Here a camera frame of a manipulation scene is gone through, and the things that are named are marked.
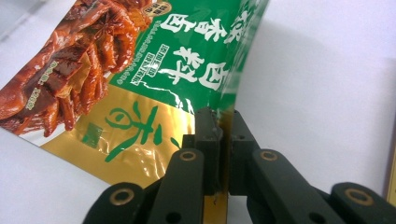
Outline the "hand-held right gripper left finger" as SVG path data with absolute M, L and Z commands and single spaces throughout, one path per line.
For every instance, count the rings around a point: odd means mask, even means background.
M 220 191 L 222 129 L 209 107 L 196 111 L 194 121 L 195 133 L 185 134 L 172 155 L 148 224 L 203 224 L 205 196 Z

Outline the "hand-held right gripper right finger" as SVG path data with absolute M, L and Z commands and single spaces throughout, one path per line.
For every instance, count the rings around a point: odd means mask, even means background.
M 280 152 L 261 149 L 233 113 L 229 192 L 247 197 L 254 224 L 345 224 Z

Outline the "green and red seasoning packet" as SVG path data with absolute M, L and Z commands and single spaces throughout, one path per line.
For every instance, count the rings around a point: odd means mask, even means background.
M 79 224 L 164 176 L 196 115 L 231 128 L 268 0 L 0 0 L 0 224 Z

